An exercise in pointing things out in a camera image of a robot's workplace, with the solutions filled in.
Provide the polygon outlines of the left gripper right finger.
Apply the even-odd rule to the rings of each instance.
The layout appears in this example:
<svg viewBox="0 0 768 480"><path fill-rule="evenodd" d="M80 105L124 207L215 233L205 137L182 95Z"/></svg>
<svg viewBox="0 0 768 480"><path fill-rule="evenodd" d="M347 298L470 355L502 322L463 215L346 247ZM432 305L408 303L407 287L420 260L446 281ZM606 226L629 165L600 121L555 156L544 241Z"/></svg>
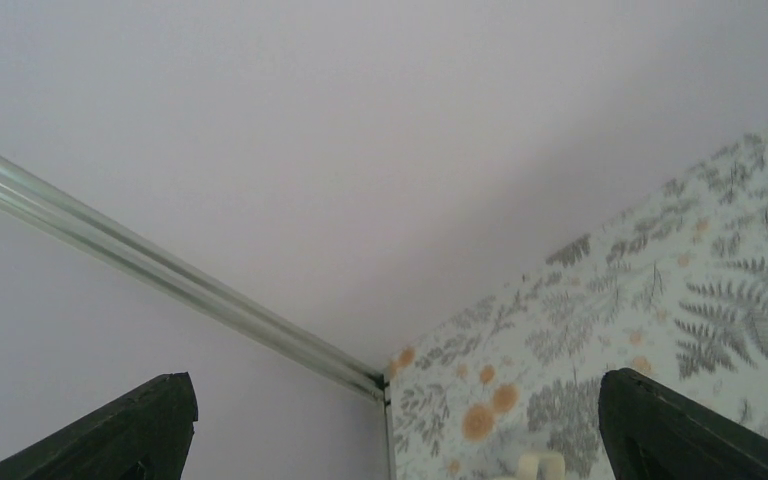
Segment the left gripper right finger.
<svg viewBox="0 0 768 480"><path fill-rule="evenodd" d="M617 479L768 479L768 439L630 368L602 377L598 419Z"/></svg>

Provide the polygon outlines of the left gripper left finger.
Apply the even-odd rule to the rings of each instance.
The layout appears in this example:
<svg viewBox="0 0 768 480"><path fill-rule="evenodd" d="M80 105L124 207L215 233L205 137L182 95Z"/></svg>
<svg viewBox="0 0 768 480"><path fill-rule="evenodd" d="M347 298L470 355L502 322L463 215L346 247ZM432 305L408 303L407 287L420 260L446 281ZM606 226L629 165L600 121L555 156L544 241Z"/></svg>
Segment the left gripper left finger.
<svg viewBox="0 0 768 480"><path fill-rule="evenodd" d="M0 479L180 479L197 421L190 375L162 374L0 461Z"/></svg>

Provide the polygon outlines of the beige white ceramic mug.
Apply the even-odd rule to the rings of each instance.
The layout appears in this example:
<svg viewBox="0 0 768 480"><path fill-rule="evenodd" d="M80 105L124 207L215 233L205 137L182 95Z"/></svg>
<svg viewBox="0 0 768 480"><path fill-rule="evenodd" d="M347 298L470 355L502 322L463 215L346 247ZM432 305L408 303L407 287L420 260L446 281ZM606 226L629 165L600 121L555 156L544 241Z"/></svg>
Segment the beige white ceramic mug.
<svg viewBox="0 0 768 480"><path fill-rule="evenodd" d="M566 462L560 452L526 451L518 459L513 475L496 477L495 480L565 480Z"/></svg>

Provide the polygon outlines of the floral patterned table mat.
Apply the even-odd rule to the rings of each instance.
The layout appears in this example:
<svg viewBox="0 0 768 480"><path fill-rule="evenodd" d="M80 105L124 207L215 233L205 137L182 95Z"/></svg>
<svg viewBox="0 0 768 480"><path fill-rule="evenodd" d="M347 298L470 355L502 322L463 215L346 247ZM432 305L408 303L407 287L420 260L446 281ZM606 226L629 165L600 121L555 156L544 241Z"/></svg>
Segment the floral patterned table mat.
<svg viewBox="0 0 768 480"><path fill-rule="evenodd" d="M399 479L608 479L602 376L630 368L768 439L768 127L423 335L391 363Z"/></svg>

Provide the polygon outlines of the aluminium corner frame post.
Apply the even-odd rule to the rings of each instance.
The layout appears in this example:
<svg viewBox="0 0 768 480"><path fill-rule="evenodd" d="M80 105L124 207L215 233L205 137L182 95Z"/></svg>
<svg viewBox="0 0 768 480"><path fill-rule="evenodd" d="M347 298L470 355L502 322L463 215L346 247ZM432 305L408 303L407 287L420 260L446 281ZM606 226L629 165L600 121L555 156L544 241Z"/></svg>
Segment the aluminium corner frame post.
<svg viewBox="0 0 768 480"><path fill-rule="evenodd" d="M341 386L384 403L384 376L0 156L0 209Z"/></svg>

